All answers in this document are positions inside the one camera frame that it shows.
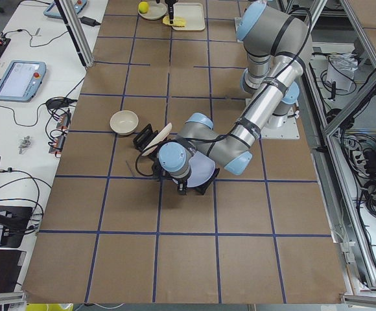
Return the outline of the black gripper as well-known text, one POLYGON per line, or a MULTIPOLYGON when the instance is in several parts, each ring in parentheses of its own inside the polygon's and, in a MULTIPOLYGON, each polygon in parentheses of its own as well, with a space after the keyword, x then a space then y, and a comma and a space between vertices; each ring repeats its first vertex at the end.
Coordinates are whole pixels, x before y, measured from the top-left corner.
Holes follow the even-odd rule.
POLYGON ((156 179, 161 178, 170 178, 176 180, 178 186, 177 191, 179 195, 186 195, 187 194, 187 180, 188 180, 188 172, 185 175, 176 175, 174 173, 170 173, 166 171, 159 163, 159 159, 156 159, 152 166, 152 174, 153 177, 156 179))

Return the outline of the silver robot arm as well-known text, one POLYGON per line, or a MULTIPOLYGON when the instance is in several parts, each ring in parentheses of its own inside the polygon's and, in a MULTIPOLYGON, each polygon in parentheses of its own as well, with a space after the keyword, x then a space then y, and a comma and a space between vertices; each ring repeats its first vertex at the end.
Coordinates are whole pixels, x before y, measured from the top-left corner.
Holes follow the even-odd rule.
POLYGON ((311 59, 310 26, 265 1, 254 1, 247 8, 236 36, 248 57, 242 87, 252 97, 228 133, 218 134, 211 119, 194 113, 173 140, 160 144, 156 161, 177 182, 179 194, 186 193, 191 159, 197 152, 234 175, 244 172, 252 160, 252 144, 274 113, 288 112, 287 95, 311 59))

